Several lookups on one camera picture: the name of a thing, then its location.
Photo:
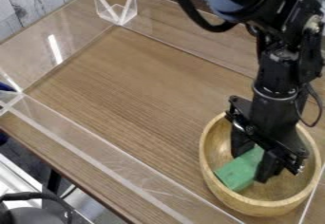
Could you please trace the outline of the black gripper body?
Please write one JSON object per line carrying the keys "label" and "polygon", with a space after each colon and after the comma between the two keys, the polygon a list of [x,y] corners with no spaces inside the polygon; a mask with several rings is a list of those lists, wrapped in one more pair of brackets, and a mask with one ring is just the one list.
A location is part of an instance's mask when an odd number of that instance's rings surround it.
{"label": "black gripper body", "polygon": [[226,119],[232,127],[238,126],[264,151],[274,150],[284,169],[297,175],[305,167],[311,151],[297,130],[295,99],[266,97],[254,91],[252,101],[233,95],[229,103]]}

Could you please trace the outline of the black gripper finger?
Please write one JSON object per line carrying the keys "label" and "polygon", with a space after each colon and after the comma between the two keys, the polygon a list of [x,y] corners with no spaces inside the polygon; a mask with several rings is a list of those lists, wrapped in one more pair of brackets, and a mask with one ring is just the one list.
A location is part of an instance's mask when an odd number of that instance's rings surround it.
{"label": "black gripper finger", "polygon": [[256,181],[266,183],[273,176],[277,176],[282,172],[282,170],[284,163],[278,158],[276,151],[265,151],[262,155],[262,161],[258,164]]}
{"label": "black gripper finger", "polygon": [[232,127],[232,155],[234,158],[240,157],[256,146],[256,143],[250,140],[244,130],[233,125]]}

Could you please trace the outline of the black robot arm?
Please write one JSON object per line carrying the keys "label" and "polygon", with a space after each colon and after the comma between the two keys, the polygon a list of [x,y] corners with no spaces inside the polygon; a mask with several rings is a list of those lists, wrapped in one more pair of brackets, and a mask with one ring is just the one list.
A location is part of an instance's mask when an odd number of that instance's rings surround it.
{"label": "black robot arm", "polygon": [[265,183],[288,170],[297,174],[311,152],[297,133],[308,98],[317,98],[312,81],[321,77],[323,12],[317,0],[206,0],[224,19],[212,24],[190,0],[177,0],[192,21],[210,32],[244,24],[257,38],[258,76],[253,99],[229,99],[232,154],[264,149],[254,180]]}

